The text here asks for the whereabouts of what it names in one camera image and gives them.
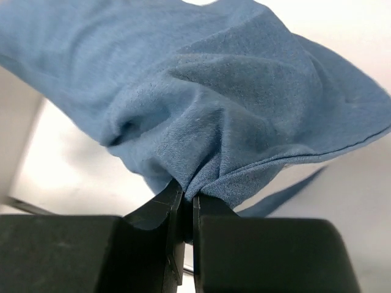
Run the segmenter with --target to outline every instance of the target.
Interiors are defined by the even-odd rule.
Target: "garment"
[[[156,192],[232,208],[391,126],[383,89],[250,0],[7,0],[0,64]]]

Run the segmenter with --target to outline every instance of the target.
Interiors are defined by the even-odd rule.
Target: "denim fabric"
[[[0,64],[156,192],[231,207],[391,126],[383,89],[250,0],[5,0]]]

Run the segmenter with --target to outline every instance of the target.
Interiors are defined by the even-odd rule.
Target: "wrinkled fabric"
[[[156,192],[231,207],[391,126],[383,89],[250,0],[6,0],[0,64]]]

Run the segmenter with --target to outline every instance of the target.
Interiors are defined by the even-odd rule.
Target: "crumpled cloth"
[[[391,127],[379,85],[251,0],[5,0],[0,65],[155,192],[232,208]]]

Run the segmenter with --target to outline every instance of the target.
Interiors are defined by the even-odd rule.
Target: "blue cloth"
[[[5,0],[0,64],[156,192],[231,207],[391,126],[383,89],[250,0]]]

